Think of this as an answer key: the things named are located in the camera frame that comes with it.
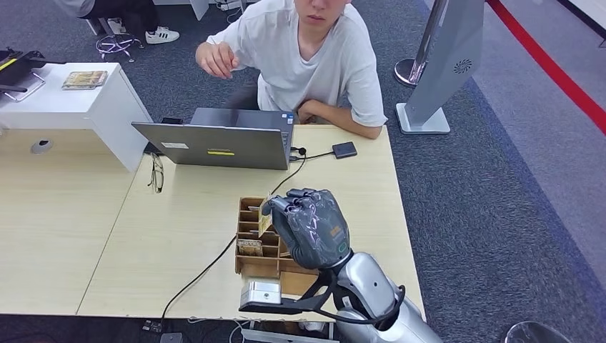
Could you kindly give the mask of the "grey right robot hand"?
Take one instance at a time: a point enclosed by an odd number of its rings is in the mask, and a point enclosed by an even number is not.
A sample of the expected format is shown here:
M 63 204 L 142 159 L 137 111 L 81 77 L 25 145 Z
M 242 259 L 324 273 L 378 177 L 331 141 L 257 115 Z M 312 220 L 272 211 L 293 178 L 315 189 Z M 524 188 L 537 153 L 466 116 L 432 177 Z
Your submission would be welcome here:
M 305 269 L 329 269 L 353 253 L 349 229 L 328 189 L 291 189 L 261 206 L 293 260 Z

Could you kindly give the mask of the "person's right hand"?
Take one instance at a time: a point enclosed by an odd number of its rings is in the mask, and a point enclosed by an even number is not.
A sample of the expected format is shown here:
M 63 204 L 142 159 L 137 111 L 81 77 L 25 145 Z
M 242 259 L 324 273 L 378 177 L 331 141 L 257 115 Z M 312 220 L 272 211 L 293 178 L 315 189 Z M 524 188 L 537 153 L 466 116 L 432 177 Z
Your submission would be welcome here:
M 232 72 L 239 67 L 239 59 L 225 42 L 200 44 L 195 59 L 206 73 L 220 79 L 230 79 Z

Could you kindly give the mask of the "person's left hand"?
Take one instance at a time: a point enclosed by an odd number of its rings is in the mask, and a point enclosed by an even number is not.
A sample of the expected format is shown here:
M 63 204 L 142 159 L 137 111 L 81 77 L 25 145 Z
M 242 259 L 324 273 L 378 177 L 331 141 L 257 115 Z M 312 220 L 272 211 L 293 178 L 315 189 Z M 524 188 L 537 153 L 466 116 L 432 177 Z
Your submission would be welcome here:
M 322 102 L 315 99 L 309 99 L 303 102 L 297 109 L 297 116 L 300 124 L 312 124 L 317 122 L 318 108 Z

